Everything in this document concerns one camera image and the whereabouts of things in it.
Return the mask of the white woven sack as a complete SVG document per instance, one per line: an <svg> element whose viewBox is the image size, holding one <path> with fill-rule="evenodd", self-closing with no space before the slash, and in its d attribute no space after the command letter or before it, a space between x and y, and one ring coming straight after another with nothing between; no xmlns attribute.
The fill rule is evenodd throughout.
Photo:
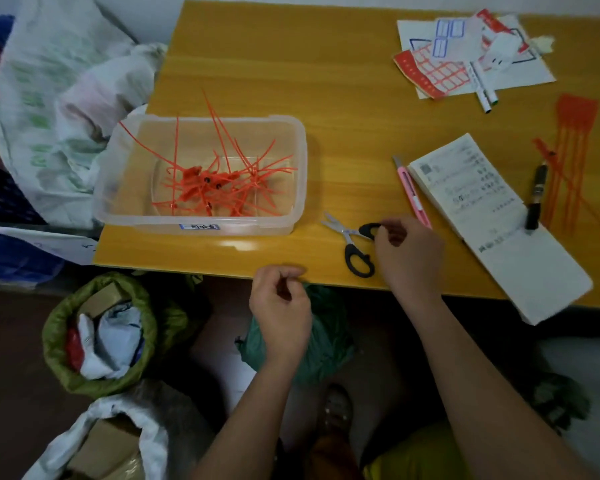
<svg viewBox="0 0 600 480"><path fill-rule="evenodd" d="M0 57L0 158L47 224L102 227L105 149L148 103L167 49L137 43L94 0L22 0Z"/></svg>

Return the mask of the black handled scissors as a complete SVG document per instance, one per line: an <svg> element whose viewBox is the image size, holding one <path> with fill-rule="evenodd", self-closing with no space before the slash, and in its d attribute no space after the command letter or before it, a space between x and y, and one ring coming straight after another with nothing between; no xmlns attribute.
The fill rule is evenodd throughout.
<svg viewBox="0 0 600 480"><path fill-rule="evenodd" d="M352 240L352 237L357 236L367 239L369 241L375 241L377 229L381 226L381 224L378 222L366 223L358 228L350 228L348 226L343 225L337 218L335 218L327 211L324 211L323 215L325 219L321 221L321 223L324 226L327 226L328 228L332 229L333 231L341 234L344 240L346 241L346 245L344 248L344 259L345 264L347 265L347 268L350 270L350 272L352 272L352 274L354 274L355 276L364 279L371 278L373 275L375 275L376 267L371 261L370 255L362 252L362 250L360 250L359 247L355 245L355 243ZM362 272L355 267L354 263L352 262L352 259L354 257L359 259L362 263L364 263L364 265L367 266L368 270L366 272Z"/></svg>

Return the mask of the teal plastic bag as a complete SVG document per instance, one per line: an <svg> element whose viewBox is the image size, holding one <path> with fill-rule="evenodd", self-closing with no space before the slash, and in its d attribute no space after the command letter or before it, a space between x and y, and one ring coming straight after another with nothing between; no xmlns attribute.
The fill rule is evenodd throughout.
<svg viewBox="0 0 600 480"><path fill-rule="evenodd" d="M304 284L312 306L312 332L300 362L294 384L314 386L334 375L356 352L347 309L335 290L317 284ZM241 360L254 371L265 361L266 347L256 318L252 318L247 334L234 341Z"/></svg>

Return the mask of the bundle of orange seal strips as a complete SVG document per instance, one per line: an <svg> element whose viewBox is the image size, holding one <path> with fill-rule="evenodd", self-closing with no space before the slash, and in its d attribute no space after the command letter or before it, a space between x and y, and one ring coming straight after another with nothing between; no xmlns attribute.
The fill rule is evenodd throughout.
<svg viewBox="0 0 600 480"><path fill-rule="evenodd" d="M600 214L584 197L589 139L598 110L595 99L563 93L555 104L557 132L553 146L540 138L533 140L546 170L541 202L536 204L538 221L549 228L562 209L561 229L567 235L575 234L581 209L600 227Z"/></svg>

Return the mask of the green trash bag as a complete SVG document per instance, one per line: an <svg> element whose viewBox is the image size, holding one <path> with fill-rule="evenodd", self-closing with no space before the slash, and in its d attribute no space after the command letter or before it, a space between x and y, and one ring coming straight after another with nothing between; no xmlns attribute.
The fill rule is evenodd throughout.
<svg viewBox="0 0 600 480"><path fill-rule="evenodd" d="M88 298L110 284L115 284L126 292L133 306L139 309L144 348L139 360L121 378L87 379L70 365L66 351L69 323ZM51 311L41 333L43 356L65 391L99 399L119 394L134 386L154 370L172 348L191 338L197 328L194 320L172 298L164 295L154 298L135 277L110 271L95 277L65 297Z"/></svg>

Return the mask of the white paper slip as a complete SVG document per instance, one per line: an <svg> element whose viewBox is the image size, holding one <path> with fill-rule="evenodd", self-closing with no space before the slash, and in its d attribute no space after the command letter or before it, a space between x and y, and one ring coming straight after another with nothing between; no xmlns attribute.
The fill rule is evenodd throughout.
<svg viewBox="0 0 600 480"><path fill-rule="evenodd" d="M80 266L93 264L98 241L81 235L0 226L0 234L27 242L53 256Z"/></svg>

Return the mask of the person's right hand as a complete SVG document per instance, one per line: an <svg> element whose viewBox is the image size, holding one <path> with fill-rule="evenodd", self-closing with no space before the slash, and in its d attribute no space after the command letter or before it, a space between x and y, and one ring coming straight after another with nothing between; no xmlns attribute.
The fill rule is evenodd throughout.
<svg viewBox="0 0 600 480"><path fill-rule="evenodd" d="M432 229L410 216L381 220L377 232L399 236L399 257L381 274L392 293L406 308L441 298L440 279L444 242Z"/></svg>

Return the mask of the large cardboard box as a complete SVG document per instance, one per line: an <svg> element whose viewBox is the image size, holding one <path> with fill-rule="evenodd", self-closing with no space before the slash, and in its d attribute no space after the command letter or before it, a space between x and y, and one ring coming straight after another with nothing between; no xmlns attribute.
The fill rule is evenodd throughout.
<svg viewBox="0 0 600 480"><path fill-rule="evenodd" d="M124 414L97 420L68 463L63 480L145 480L140 435Z"/></svg>

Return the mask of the black marker pen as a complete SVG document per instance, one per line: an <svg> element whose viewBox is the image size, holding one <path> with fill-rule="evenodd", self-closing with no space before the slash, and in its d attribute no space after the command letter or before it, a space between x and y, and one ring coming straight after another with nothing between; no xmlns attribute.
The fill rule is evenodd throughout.
<svg viewBox="0 0 600 480"><path fill-rule="evenodd" d="M527 218L525 221L525 231L531 234L538 229L542 213L542 202L544 189L548 176L548 165L546 161L542 162L535 171L531 198L527 206Z"/></svg>

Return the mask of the small cardboard box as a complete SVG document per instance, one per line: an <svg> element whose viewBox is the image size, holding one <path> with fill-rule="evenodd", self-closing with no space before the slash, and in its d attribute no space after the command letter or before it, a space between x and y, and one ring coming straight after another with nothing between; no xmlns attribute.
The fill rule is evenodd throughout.
<svg viewBox="0 0 600 480"><path fill-rule="evenodd" d="M87 315L92 320L101 317L111 308L131 300L119 284L112 282L89 297L78 309L77 316Z"/></svg>

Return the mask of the white receipt pad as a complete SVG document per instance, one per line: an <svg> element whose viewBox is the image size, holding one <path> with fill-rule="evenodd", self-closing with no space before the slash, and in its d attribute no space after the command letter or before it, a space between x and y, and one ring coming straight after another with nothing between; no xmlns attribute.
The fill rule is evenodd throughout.
<svg viewBox="0 0 600 480"><path fill-rule="evenodd" d="M408 172L527 323L592 291L591 277L543 225L525 230L527 206L471 135L412 161Z"/></svg>

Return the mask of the red grid label sheet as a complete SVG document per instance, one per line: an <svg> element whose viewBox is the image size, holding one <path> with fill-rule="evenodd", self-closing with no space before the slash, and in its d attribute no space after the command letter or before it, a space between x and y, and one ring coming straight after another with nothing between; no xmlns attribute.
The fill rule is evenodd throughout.
<svg viewBox="0 0 600 480"><path fill-rule="evenodd" d="M394 64L416 87L419 97L439 100L446 96L474 93L475 84L464 65L433 59L431 46L431 41L419 41L415 48L393 57Z"/></svg>

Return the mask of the pink utility knife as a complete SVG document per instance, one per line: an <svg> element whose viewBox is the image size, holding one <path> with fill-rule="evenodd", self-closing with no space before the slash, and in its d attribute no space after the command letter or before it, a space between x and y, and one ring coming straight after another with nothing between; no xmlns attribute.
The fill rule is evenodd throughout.
<svg viewBox="0 0 600 480"><path fill-rule="evenodd" d="M424 210L424 207L417 195L416 185L414 184L414 182L408 172L408 169L405 167L405 165L402 164L402 162L398 156L393 155L392 160L397 169L397 174L400 178L400 181L402 183L402 186L407 195L408 201L411 205L411 208L413 210L415 217L417 218L417 220L419 222L421 222L421 224L423 224L424 226L426 226L429 229L432 229L431 222L430 222L428 215L427 215L426 211Z"/></svg>

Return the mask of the red plastic wrapper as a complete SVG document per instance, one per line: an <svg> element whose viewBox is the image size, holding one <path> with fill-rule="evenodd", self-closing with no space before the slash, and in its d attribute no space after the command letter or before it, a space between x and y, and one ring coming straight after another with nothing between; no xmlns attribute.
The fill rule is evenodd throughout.
<svg viewBox="0 0 600 480"><path fill-rule="evenodd" d="M80 334L76 327L70 327L66 332L64 349L68 366L74 372L80 372L84 363L84 348L80 341Z"/></svg>

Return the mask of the person's right forearm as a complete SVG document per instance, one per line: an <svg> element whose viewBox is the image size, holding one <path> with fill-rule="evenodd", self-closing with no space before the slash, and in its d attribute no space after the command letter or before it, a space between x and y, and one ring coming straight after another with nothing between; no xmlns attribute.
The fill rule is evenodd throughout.
<svg viewBox="0 0 600 480"><path fill-rule="evenodd" d="M598 480L483 354L440 294L395 293L477 480Z"/></svg>

